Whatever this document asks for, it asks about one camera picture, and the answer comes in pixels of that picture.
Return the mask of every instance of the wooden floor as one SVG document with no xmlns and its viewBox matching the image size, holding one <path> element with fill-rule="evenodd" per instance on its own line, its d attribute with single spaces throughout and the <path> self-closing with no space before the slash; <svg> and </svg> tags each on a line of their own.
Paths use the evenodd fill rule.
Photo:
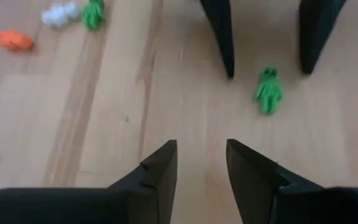
<svg viewBox="0 0 358 224">
<path fill-rule="evenodd" d="M 358 186 L 358 1 L 305 78 L 298 1 L 232 0 L 231 82 L 198 1 L 106 4 L 99 31 L 56 31 L 40 21 L 50 1 L 0 0 L 0 29 L 36 41 L 32 53 L 0 48 L 0 188 L 106 187 L 177 139 L 172 223 L 240 223 L 227 138 L 323 186 Z M 285 90 L 270 117 L 252 102 L 266 65 Z"/>
</svg>

